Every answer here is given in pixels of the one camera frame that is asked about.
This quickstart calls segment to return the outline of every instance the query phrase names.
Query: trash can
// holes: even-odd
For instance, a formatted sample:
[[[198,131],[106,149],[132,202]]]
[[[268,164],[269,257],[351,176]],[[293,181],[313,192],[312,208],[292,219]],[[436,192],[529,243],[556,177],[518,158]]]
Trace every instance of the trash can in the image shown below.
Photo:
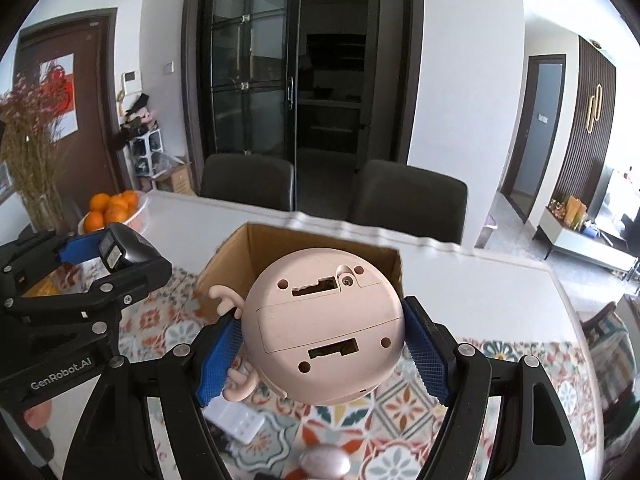
[[[487,215],[486,220],[484,221],[484,226],[482,226],[482,230],[480,231],[478,241],[476,242],[476,249],[484,249],[486,243],[489,241],[489,236],[491,236],[491,233],[493,233],[497,228],[498,224],[494,217]]]

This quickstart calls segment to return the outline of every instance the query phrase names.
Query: sliding glass door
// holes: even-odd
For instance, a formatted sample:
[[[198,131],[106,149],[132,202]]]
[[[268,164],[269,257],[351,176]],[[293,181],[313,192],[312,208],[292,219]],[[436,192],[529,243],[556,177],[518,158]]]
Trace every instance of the sliding glass door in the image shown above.
[[[300,0],[205,0],[204,153],[260,153],[295,163]]]

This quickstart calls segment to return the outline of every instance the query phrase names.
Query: floral tile pattern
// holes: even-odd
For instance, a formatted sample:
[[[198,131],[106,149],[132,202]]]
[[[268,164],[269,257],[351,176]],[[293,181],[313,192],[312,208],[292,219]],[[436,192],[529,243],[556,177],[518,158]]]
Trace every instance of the floral tile pattern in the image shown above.
[[[100,269],[87,269],[84,275],[95,279]],[[66,277],[68,282],[78,282],[77,278]],[[175,268],[167,286],[124,309],[120,352],[135,362],[161,357],[176,344],[191,343],[209,322],[193,299],[195,280],[195,275]],[[558,392],[580,450],[593,449],[593,392],[579,348],[565,342],[466,341],[497,359],[537,356]],[[241,351],[234,367],[242,367],[243,362]],[[344,480],[413,480],[427,460],[447,411],[427,394],[407,348],[391,377],[347,404],[308,406],[281,399],[262,383],[244,402],[263,413],[266,422],[251,444],[235,442],[223,454],[234,480],[250,480],[257,472],[306,480],[298,458],[307,447],[319,443],[340,446],[350,455],[351,470]],[[148,405],[162,472],[166,480],[178,480],[160,402],[149,399]],[[499,410],[500,400],[490,399],[469,480],[484,478]]]

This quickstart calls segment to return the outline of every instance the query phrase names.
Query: pink round device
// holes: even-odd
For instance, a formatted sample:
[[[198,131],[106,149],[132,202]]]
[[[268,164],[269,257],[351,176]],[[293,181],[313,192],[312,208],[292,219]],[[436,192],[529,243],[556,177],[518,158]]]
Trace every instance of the pink round device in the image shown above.
[[[305,249],[271,264],[242,312],[242,338],[260,378],[282,397],[331,406],[391,375],[404,344],[398,294],[354,254]]]

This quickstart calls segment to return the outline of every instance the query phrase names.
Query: orange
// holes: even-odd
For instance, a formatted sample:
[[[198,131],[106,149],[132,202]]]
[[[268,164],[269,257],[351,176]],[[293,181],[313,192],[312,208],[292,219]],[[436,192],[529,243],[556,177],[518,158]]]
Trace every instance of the orange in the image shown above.
[[[127,205],[129,205],[129,213],[133,214],[138,207],[138,196],[135,191],[132,189],[127,189],[120,195],[121,199],[123,199]]]
[[[104,214],[104,223],[108,224],[109,222],[126,222],[129,219],[129,212],[127,207],[110,207],[107,209],[107,212]]]
[[[98,213],[104,213],[109,204],[111,197],[106,193],[98,193],[91,197],[89,201],[89,211],[97,211]]]
[[[113,209],[115,207],[124,209],[124,211],[129,210],[129,204],[120,195],[114,195],[109,199],[109,205],[107,206],[107,209]]]
[[[104,227],[104,218],[102,217],[102,213],[91,211],[84,219],[82,227],[84,228],[85,233],[93,233],[98,229],[102,229]]]

